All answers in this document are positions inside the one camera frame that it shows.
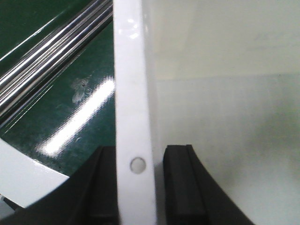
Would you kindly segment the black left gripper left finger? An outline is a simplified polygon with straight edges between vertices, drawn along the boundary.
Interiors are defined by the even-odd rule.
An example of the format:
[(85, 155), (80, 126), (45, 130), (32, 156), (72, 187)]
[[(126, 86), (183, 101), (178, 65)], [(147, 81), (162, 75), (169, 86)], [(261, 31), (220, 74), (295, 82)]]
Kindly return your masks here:
[(98, 147), (51, 193), (0, 221), (2, 225), (118, 225), (116, 149)]

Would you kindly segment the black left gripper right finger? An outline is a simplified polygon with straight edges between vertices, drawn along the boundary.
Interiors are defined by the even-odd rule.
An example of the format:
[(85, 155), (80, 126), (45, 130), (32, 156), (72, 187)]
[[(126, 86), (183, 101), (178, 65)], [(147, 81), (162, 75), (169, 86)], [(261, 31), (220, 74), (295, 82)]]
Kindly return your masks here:
[(192, 145), (168, 145), (163, 169), (167, 224), (252, 224), (208, 173)]

